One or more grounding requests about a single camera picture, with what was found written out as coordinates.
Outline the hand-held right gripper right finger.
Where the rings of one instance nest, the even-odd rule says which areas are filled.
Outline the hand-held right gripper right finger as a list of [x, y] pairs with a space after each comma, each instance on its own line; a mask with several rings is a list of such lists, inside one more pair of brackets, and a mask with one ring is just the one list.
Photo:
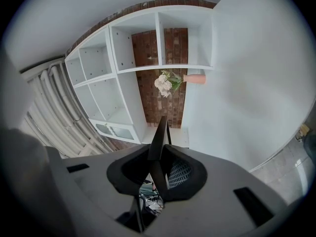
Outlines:
[[[296, 202], [286, 204], [272, 188], [231, 161], [177, 149], [205, 166], [206, 183], [189, 200], [166, 203], [146, 229], [147, 237], [270, 237], [297, 207]], [[249, 188], [272, 219], [256, 226], [234, 193], [241, 188]]]

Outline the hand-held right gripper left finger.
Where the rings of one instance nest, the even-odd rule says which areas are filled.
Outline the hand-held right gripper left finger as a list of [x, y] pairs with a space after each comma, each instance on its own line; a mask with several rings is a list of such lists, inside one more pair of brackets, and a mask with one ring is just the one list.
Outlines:
[[148, 146], [81, 158], [62, 159], [48, 147], [52, 202], [46, 212], [60, 237], [159, 237], [159, 222], [144, 225], [140, 185], [122, 171], [145, 159]]

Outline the white desk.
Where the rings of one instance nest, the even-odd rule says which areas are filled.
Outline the white desk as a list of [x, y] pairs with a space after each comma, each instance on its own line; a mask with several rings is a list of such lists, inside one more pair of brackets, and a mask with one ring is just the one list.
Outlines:
[[291, 0], [220, 0], [211, 70], [189, 102], [189, 147], [252, 170], [296, 134], [316, 100], [316, 40]]

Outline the person's grey shirt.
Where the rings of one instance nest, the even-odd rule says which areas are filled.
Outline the person's grey shirt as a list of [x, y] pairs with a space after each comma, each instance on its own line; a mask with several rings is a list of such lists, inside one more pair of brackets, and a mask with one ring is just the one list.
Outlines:
[[63, 205], [47, 149], [18, 129], [0, 129], [0, 175], [9, 192], [10, 214], [37, 235], [64, 237]]

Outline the white hutch shelf unit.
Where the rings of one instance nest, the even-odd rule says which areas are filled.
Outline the white hutch shelf unit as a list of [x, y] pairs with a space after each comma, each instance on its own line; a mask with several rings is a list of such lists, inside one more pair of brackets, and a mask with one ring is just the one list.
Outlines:
[[[131, 143], [151, 140], [136, 72], [211, 70], [212, 9], [193, 5], [146, 8], [121, 16], [83, 39], [65, 63], [89, 121], [102, 135]], [[188, 32], [188, 61], [169, 64], [165, 30]]]

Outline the pink vase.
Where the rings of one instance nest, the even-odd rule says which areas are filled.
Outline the pink vase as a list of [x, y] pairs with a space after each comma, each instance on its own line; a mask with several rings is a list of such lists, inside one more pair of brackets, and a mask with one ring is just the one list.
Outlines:
[[205, 84], [206, 76], [200, 74], [183, 75], [183, 82]]

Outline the pale flower bouquet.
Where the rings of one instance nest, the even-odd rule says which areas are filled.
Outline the pale flower bouquet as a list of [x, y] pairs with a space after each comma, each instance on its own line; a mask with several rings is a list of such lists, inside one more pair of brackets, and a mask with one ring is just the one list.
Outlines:
[[161, 96], [167, 98], [176, 92], [183, 82], [183, 78], [174, 72], [162, 70], [161, 75], [155, 80], [154, 85], [159, 90]]

